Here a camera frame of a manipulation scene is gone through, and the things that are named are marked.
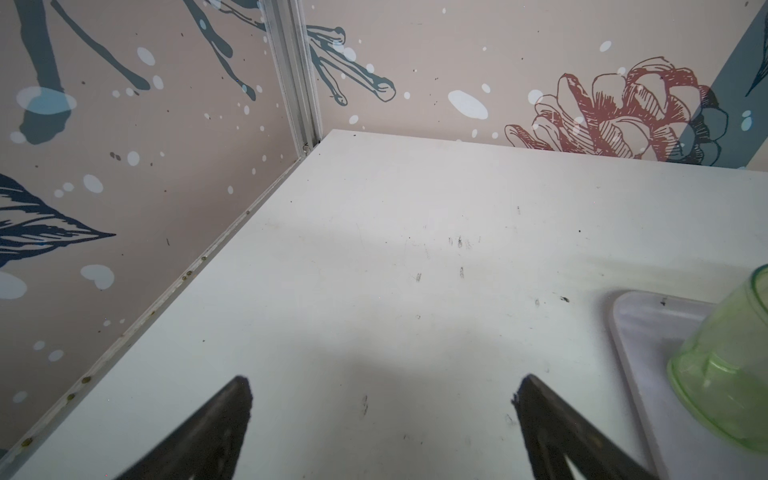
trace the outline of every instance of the green cup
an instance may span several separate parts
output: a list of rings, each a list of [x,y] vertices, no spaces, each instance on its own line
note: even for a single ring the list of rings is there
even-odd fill
[[[677,397],[710,430],[768,453],[768,265],[735,289],[667,364]]]

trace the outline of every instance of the white oval spot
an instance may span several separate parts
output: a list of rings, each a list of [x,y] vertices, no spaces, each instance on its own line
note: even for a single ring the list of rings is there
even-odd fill
[[[132,167],[135,167],[139,165],[139,160],[141,160],[141,157],[139,157],[139,154],[134,151],[128,152],[128,164]]]
[[[142,62],[145,64],[152,66],[154,65],[154,55],[152,55],[152,52],[147,50],[144,47],[139,47],[136,49],[136,53],[138,53],[139,58]]]
[[[344,48],[344,58],[349,61],[355,61],[357,59],[357,53],[350,47]]]
[[[48,360],[51,362],[58,362],[64,356],[64,350],[54,350],[48,354]]]
[[[544,94],[541,93],[541,90],[531,90],[528,92],[528,103],[531,105],[536,105],[536,102],[539,100],[539,98],[543,96]]]
[[[0,272],[0,299],[13,300],[27,293],[27,284],[10,273]]]
[[[104,185],[101,184],[101,180],[96,178],[95,175],[88,174],[84,176],[83,185],[85,185],[85,188],[95,194],[100,194],[102,191],[104,191]]]
[[[114,283],[114,273],[108,266],[86,265],[80,269],[80,274],[88,280],[93,280],[99,290],[106,290]]]
[[[461,114],[485,120],[488,118],[488,109],[480,100],[461,90],[454,90],[448,94],[448,100]]]
[[[27,141],[27,137],[20,131],[11,132],[11,141],[15,144],[23,144]]]
[[[25,110],[40,115],[60,114],[78,106],[71,95],[46,87],[27,87],[16,94],[16,103]]]

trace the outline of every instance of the light purple tray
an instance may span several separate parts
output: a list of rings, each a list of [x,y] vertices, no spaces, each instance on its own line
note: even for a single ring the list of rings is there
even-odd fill
[[[667,381],[667,360],[713,307],[658,293],[627,292],[614,302],[611,334],[662,480],[766,480],[768,455],[714,435],[680,403]]]

